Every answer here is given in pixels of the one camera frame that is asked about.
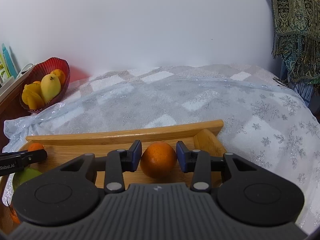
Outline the yellow starfruit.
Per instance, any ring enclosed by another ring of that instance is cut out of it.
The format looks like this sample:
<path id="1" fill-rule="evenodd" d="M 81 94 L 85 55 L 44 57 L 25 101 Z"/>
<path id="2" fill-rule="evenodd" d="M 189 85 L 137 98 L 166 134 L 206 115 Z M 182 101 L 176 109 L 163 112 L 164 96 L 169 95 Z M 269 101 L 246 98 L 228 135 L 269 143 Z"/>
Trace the yellow starfruit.
<path id="1" fill-rule="evenodd" d="M 32 111 L 42 109 L 45 104 L 41 97 L 40 81 L 25 85 L 22 91 L 21 99 L 23 103 Z"/>

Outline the bright orange mandarin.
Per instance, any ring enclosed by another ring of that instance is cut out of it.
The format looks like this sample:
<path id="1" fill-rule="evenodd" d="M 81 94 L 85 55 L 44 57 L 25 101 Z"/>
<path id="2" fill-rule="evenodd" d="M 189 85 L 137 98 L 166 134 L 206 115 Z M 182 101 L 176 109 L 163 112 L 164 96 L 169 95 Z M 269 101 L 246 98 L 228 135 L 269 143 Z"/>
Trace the bright orange mandarin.
<path id="1" fill-rule="evenodd" d="M 177 162 L 175 150 L 166 142 L 155 142 L 148 146 L 140 159 L 143 173 L 153 179 L 167 177 Z"/>

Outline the small mandarin with stem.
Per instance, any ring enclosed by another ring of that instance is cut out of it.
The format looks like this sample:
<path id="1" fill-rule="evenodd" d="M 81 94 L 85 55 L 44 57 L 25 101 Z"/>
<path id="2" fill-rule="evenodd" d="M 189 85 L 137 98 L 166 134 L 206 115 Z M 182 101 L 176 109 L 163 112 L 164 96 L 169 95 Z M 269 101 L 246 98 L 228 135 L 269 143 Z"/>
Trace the small mandarin with stem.
<path id="1" fill-rule="evenodd" d="M 44 146 L 38 142 L 33 142 L 28 146 L 28 152 L 36 151 L 36 150 L 44 150 Z"/>

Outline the wooden side cabinet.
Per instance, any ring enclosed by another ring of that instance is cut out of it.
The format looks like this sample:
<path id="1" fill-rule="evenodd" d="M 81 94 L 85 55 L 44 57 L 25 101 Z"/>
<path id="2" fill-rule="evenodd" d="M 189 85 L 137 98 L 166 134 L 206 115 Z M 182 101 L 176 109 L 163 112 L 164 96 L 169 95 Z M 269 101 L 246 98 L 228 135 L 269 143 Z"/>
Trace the wooden side cabinet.
<path id="1" fill-rule="evenodd" d="M 5 120 L 30 115 L 20 104 L 20 90 L 23 81 L 29 75 L 32 67 L 32 63 L 27 64 L 17 78 L 1 93 L 1 150 L 9 142 L 9 139 L 4 134 Z"/>

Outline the orange in red bowl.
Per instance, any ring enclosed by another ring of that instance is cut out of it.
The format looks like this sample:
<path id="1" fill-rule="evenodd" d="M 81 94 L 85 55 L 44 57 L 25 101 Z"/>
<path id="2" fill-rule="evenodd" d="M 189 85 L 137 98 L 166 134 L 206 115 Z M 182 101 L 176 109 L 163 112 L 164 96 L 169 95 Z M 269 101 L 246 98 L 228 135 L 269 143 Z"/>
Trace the orange in red bowl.
<path id="1" fill-rule="evenodd" d="M 65 73 L 60 69 L 55 69 L 51 71 L 52 74 L 56 75 L 61 83 L 61 86 L 65 84 L 66 76 Z"/>

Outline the yellow mango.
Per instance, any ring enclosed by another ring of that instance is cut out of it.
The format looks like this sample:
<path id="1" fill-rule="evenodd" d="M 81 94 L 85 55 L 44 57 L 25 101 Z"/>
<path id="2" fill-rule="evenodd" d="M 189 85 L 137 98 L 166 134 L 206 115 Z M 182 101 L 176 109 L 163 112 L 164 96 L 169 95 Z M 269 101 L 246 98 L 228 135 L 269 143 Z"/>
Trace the yellow mango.
<path id="1" fill-rule="evenodd" d="M 61 91 L 61 83 L 54 74 L 47 74 L 44 76 L 41 80 L 40 87 L 41 96 L 45 104 L 56 97 Z"/>

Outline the snowflake sheer tablecloth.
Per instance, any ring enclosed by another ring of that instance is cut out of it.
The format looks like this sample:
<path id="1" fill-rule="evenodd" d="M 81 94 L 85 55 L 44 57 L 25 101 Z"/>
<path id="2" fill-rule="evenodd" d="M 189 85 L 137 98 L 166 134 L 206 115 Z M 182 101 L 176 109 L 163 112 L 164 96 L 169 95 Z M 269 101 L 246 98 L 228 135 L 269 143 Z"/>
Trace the snowflake sheer tablecloth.
<path id="1" fill-rule="evenodd" d="M 117 75 L 69 85 L 66 97 L 38 115 L 4 123 L 16 151 L 29 135 L 58 135 L 173 126 L 221 119 L 227 151 L 296 183 L 305 194 L 298 224 L 319 226 L 319 123 L 294 91 L 271 85 L 170 76 Z"/>

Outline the green apple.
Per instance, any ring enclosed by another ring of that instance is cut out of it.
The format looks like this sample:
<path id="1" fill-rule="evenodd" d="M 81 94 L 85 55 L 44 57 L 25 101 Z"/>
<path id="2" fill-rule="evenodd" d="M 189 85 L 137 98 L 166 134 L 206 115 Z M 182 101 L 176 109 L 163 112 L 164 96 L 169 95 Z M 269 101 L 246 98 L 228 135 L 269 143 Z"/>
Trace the green apple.
<path id="1" fill-rule="evenodd" d="M 13 180 L 12 180 L 12 188 L 14 191 L 23 183 L 26 181 L 29 181 L 37 176 L 40 176 L 42 173 L 36 169 L 33 168 L 25 168 L 23 171 L 16 172 L 14 174 Z"/>

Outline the white tray on cabinet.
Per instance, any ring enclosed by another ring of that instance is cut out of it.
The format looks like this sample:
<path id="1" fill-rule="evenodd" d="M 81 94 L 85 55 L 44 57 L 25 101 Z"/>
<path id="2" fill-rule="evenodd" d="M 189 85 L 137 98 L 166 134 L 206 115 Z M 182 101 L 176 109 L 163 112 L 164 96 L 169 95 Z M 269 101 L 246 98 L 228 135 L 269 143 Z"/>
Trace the white tray on cabinet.
<path id="1" fill-rule="evenodd" d="M 11 76 L 4 83 L 2 83 L 0 88 L 0 95 L 5 94 L 6 92 L 10 93 L 14 88 L 14 82 L 15 79 Z"/>

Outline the green patterned fringed shawl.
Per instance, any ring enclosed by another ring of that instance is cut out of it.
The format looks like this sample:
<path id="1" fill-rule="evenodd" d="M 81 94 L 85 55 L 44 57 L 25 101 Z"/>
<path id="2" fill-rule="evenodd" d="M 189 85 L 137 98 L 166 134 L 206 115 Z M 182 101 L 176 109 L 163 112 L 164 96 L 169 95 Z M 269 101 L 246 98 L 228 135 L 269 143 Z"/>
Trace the green patterned fringed shawl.
<path id="1" fill-rule="evenodd" d="M 271 0 L 273 56 L 295 82 L 319 84 L 319 0 Z"/>

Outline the bamboo serving tray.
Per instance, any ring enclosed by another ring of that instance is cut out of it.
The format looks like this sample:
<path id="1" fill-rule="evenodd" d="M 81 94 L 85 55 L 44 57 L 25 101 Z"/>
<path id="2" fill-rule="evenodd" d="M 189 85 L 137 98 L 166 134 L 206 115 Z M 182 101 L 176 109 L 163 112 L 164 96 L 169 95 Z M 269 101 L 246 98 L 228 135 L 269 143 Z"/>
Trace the bamboo serving tray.
<path id="1" fill-rule="evenodd" d="M 32 164 L 42 173 L 51 170 L 84 153 L 94 153 L 96 157 L 104 157 L 108 152 L 119 148 L 128 149 L 135 140 L 142 142 L 143 152 L 154 142 L 164 141 L 172 148 L 176 148 L 177 141 L 183 141 L 190 150 L 204 150 L 212 156 L 222 157 L 227 152 L 223 144 L 217 139 L 223 128 L 222 120 L 199 122 L 194 124 L 145 128 L 116 132 L 37 135 L 24 136 L 27 142 L 18 151 L 27 150 L 34 142 L 42 144 L 48 153 L 48 158 L 42 163 Z M 140 167 L 136 172 L 125 172 L 124 182 L 127 188 L 132 183 L 154 184 L 184 182 L 191 184 L 191 173 L 180 171 L 178 163 L 170 174 L 162 179 L 147 177 Z M 9 234 L 18 225 L 10 217 L 9 207 L 1 203 L 1 230 Z"/>

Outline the red plastic fruit bowl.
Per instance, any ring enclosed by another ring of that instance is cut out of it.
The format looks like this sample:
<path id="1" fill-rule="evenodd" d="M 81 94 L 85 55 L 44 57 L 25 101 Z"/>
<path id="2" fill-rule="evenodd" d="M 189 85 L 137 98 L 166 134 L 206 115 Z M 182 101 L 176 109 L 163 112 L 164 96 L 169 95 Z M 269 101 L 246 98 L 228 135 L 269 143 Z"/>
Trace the red plastic fruit bowl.
<path id="1" fill-rule="evenodd" d="M 22 83 L 21 106 L 30 113 L 40 113 L 61 101 L 69 81 L 70 68 L 66 60 L 51 57 L 36 64 Z"/>

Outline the small mandarin far left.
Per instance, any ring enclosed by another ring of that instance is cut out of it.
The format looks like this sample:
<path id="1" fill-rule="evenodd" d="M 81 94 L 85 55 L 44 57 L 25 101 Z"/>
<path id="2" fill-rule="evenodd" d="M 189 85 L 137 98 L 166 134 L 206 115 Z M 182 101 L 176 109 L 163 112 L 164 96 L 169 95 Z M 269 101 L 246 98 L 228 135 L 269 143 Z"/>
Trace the small mandarin far left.
<path id="1" fill-rule="evenodd" d="M 15 211 L 15 209 L 13 208 L 12 205 L 9 206 L 9 210 L 10 210 L 10 217 L 12 219 L 12 221 L 15 223 L 15 224 L 20 224 L 20 220 L 17 216 L 17 213 Z"/>

